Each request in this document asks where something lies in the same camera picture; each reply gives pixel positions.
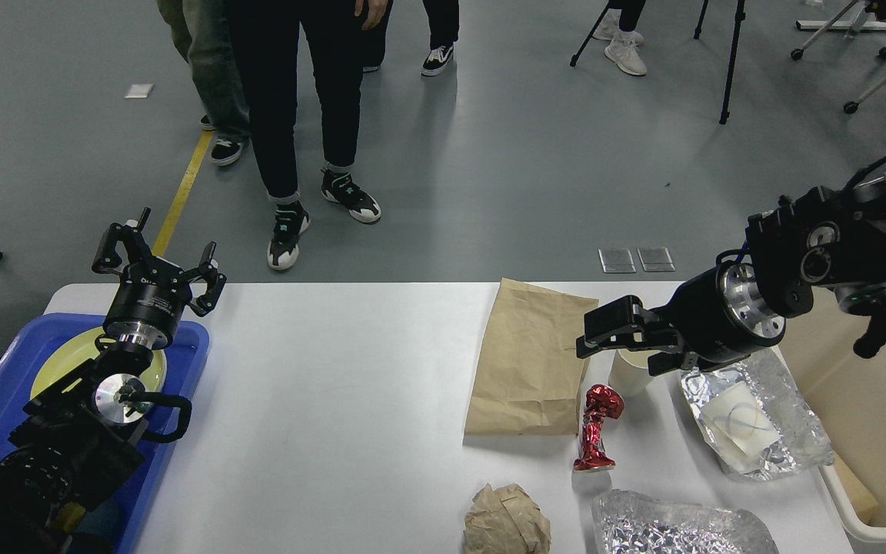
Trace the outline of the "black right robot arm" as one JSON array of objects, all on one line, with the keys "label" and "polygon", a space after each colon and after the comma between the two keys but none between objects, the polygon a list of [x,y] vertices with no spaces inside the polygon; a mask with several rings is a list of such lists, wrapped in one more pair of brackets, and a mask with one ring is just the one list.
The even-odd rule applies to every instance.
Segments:
[{"label": "black right robot arm", "polygon": [[606,350],[648,351],[649,375],[711,372],[777,345],[789,319],[811,312],[816,287],[841,312],[868,319],[854,341],[870,359],[886,345],[886,155],[841,189],[816,186],[748,218],[745,240],[681,283],[667,304],[648,309],[625,295],[584,316],[581,360]]}]

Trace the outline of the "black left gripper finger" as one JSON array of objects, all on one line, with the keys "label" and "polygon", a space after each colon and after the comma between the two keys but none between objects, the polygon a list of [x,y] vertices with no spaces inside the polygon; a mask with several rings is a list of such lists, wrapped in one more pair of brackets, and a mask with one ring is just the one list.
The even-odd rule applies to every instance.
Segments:
[{"label": "black left gripper finger", "polygon": [[[185,284],[186,290],[190,293],[187,305],[190,306],[191,311],[199,318],[204,318],[204,316],[217,308],[219,298],[221,298],[226,285],[225,274],[218,270],[215,250],[217,250],[217,242],[208,242],[197,266],[182,273],[182,283]],[[190,285],[195,282],[204,282],[206,284],[206,290],[203,294],[194,295],[192,293]]]},{"label": "black left gripper finger", "polygon": [[151,208],[144,208],[136,219],[130,219],[126,223],[112,223],[102,234],[92,260],[92,272],[124,275],[128,266],[150,259],[152,251],[143,236],[150,214]]}]

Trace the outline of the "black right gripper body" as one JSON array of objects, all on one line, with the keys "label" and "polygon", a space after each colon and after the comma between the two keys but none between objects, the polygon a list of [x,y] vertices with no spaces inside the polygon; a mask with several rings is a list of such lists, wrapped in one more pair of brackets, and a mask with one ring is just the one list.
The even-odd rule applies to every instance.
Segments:
[{"label": "black right gripper body", "polygon": [[651,309],[647,335],[667,331],[672,345],[658,345],[649,374],[675,369],[714,371],[781,342],[785,318],[767,304],[750,263],[722,262],[680,286],[668,304]]}]

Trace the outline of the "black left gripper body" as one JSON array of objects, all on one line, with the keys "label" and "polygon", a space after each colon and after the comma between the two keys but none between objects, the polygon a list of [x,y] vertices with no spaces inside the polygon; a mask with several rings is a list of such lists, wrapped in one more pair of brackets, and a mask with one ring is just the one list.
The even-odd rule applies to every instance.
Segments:
[{"label": "black left gripper body", "polygon": [[106,336],[150,350],[168,348],[192,293],[185,270],[166,260],[134,262],[120,271],[118,290],[102,323]]}]

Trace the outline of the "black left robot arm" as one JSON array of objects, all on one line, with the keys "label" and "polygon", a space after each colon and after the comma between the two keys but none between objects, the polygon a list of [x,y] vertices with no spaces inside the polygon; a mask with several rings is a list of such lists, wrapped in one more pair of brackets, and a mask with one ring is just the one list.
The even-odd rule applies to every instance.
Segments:
[{"label": "black left robot arm", "polygon": [[143,235],[150,210],[103,232],[92,270],[118,277],[96,337],[80,362],[25,403],[0,459],[0,553],[109,552],[77,532],[85,512],[108,501],[145,463],[141,442],[172,444],[188,431],[192,402],[142,381],[155,353],[172,346],[183,313],[210,313],[226,285],[208,242],[185,269],[152,252]]}]

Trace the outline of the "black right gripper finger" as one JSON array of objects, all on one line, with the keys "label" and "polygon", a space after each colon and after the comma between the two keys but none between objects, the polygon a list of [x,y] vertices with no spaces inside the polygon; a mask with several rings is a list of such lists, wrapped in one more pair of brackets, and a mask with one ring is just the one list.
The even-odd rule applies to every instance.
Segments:
[{"label": "black right gripper finger", "polygon": [[626,349],[632,352],[647,350],[675,354],[682,350],[682,339],[678,330],[662,329],[620,329],[614,331],[587,330],[577,337],[575,355],[585,360],[598,352]]},{"label": "black right gripper finger", "polygon": [[614,331],[620,329],[662,328],[657,313],[646,309],[636,295],[625,295],[587,312],[583,318],[584,330]]}]

